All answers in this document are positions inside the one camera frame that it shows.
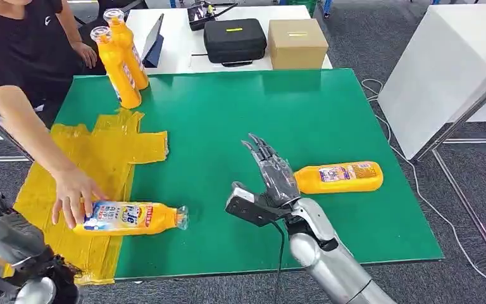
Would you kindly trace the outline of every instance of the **yellow plastic sheet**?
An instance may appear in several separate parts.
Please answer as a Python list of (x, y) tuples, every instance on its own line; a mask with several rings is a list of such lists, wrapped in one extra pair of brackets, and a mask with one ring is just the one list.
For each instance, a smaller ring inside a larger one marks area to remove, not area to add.
[[(167, 132), (139, 134), (144, 114), (120, 109), (117, 115), (100, 115), (90, 133), (86, 126), (54, 125), (51, 135), (57, 145), (112, 200), (129, 201), (136, 163), (160, 162), (168, 153)], [(122, 237), (78, 236), (67, 228), (62, 214), (51, 223), (55, 182), (34, 163), (14, 207), (44, 231), (46, 243), (67, 262), (83, 270), (78, 284), (114, 282)]]

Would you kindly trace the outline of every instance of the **black cable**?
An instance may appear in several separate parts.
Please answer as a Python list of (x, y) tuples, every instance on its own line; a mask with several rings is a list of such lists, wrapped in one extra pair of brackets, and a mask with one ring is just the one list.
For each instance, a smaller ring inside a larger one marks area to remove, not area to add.
[(282, 267), (282, 253), (284, 253), (284, 241), (285, 235), (284, 231), (280, 228), (280, 226), (274, 220), (269, 220), (280, 232), (280, 237), (282, 238), (282, 242), (280, 243), (280, 256), (278, 257), (278, 269), (277, 269), (277, 278), (275, 279), (275, 294), (273, 295), (273, 304), (277, 304), (277, 296), (278, 296), (278, 282), (280, 278), (280, 268)]

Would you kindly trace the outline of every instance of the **wrist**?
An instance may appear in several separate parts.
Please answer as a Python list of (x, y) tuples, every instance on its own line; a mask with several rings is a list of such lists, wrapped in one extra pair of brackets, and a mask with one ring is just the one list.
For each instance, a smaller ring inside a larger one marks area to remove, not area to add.
[(65, 161), (61, 161), (59, 164), (50, 167), (48, 171), (54, 179), (59, 179), (63, 175), (66, 175), (67, 172), (76, 169), (77, 166), (71, 160), (66, 159)]

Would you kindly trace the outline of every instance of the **clear bottle cap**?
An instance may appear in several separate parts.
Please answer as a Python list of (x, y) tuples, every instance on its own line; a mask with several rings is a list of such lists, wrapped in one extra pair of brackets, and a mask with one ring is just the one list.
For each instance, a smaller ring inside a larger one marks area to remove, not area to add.
[(109, 27), (94, 27), (90, 32), (90, 38), (97, 43), (107, 43), (111, 40), (112, 31)]
[(124, 12), (120, 8), (110, 8), (103, 13), (103, 19), (110, 25), (118, 25), (124, 22)]
[(189, 209), (181, 206), (176, 211), (176, 226), (181, 230), (186, 230), (189, 226)]

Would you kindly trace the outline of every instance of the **bottle label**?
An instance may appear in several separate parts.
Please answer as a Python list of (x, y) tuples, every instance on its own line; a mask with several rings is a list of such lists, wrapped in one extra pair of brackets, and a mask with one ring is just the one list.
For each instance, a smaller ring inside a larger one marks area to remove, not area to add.
[(127, 65), (125, 63), (122, 64), (123, 65), (123, 69), (124, 69), (124, 73), (126, 74), (127, 76), (127, 79), (129, 80), (129, 82), (131, 83), (131, 87), (133, 89), (135, 89), (135, 80), (133, 79), (133, 77), (131, 76), (131, 72), (129, 72), (129, 68), (127, 67)]
[(320, 170), (320, 177), (322, 182), (336, 182), (336, 181), (345, 181), (352, 178), (356, 178), (354, 176), (349, 175), (348, 170), (344, 167), (326, 167), (321, 168)]
[(345, 167), (325, 167), (319, 169), (319, 172), (322, 182), (347, 181), (377, 176), (377, 173), (369, 163), (355, 163)]
[(139, 52), (137, 52), (137, 48), (135, 47), (135, 44), (133, 45), (131, 50), (133, 51), (133, 55), (135, 56), (135, 60), (137, 60), (137, 62), (139, 63), (140, 70), (144, 72), (144, 65), (142, 64), (142, 60), (140, 60)]
[(85, 230), (116, 231), (149, 227), (153, 207), (148, 204), (130, 204), (119, 201), (97, 201), (91, 217), (85, 217)]

